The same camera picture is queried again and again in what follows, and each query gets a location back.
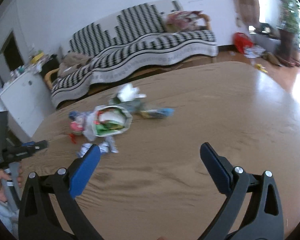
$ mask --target red plastic bag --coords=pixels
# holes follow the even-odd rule
[[[244,47],[253,47],[253,42],[245,33],[235,33],[233,39],[235,47],[241,54],[244,54]]]

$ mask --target metal bolt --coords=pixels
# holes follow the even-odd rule
[[[34,177],[35,177],[35,172],[29,173],[29,178],[30,178],[30,179],[33,179]]]
[[[271,171],[266,171],[265,174],[266,174],[268,177],[272,177],[272,172],[271,172]]]
[[[243,173],[243,168],[241,168],[241,167],[235,167],[234,170],[236,173],[239,173],[239,174]]]
[[[66,169],[65,169],[65,168],[59,169],[59,170],[58,170],[58,174],[59,174],[59,175],[66,174]]]

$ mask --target yellow toy on floor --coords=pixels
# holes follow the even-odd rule
[[[256,69],[258,69],[258,70],[264,72],[264,73],[268,73],[268,71],[266,71],[266,68],[263,67],[263,65],[261,65],[261,64],[257,64],[257,63],[256,63],[256,64],[254,65],[254,67],[255,67]]]

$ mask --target wood grain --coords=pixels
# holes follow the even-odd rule
[[[285,233],[297,225],[300,106],[270,77],[233,61],[163,73],[133,85],[147,94],[147,102],[174,108],[175,114],[165,120],[134,116],[130,129],[115,137],[119,153],[102,156],[76,199],[104,239],[197,239],[225,199],[199,158],[206,141],[249,173],[271,170],[281,194]],[[46,139],[50,146],[24,160],[25,174],[46,175],[68,167],[86,142],[81,137],[78,144],[71,143],[68,113],[105,104],[114,91],[47,117],[34,139]],[[57,215],[69,230],[58,209]]]

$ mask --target sofa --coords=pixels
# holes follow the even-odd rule
[[[51,84],[55,107],[84,96],[92,84],[120,81],[141,67],[170,66],[193,55],[215,57],[218,46],[209,16],[204,30],[167,33],[163,15],[183,10],[178,0],[136,5],[93,22],[61,43],[63,55],[92,57],[86,66]]]

